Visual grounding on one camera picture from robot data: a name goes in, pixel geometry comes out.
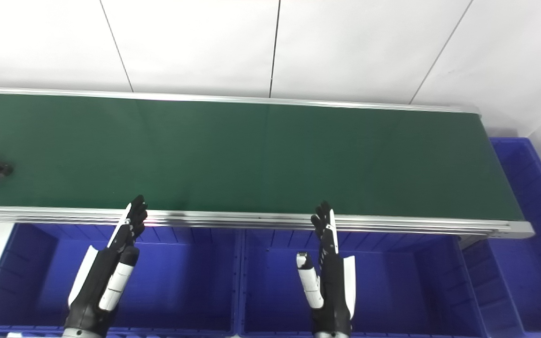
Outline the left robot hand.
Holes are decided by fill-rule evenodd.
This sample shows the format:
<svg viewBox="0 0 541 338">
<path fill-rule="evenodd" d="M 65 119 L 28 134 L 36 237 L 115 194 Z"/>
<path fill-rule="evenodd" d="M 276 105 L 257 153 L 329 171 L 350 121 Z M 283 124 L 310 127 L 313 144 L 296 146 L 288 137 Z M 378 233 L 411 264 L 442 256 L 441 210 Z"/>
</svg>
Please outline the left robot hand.
<svg viewBox="0 0 541 338">
<path fill-rule="evenodd" d="M 70 291 L 64 338 L 105 338 L 118 304 L 137 265 L 135 242 L 145 229 L 147 204 L 143 195 L 131 201 L 105 248 L 89 246 Z"/>
</svg>

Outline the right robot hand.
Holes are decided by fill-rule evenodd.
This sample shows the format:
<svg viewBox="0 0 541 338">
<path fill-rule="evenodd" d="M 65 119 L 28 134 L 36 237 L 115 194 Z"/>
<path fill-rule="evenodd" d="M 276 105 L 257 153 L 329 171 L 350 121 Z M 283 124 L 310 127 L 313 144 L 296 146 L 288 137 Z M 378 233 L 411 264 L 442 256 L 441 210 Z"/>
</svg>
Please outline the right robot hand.
<svg viewBox="0 0 541 338">
<path fill-rule="evenodd" d="M 322 201 L 310 218 L 319 241 L 318 267 L 308 252 L 298 252 L 296 267 L 311 311 L 314 338 L 349 338 L 356 301 L 355 257 L 343 257 L 333 208 Z"/>
</svg>

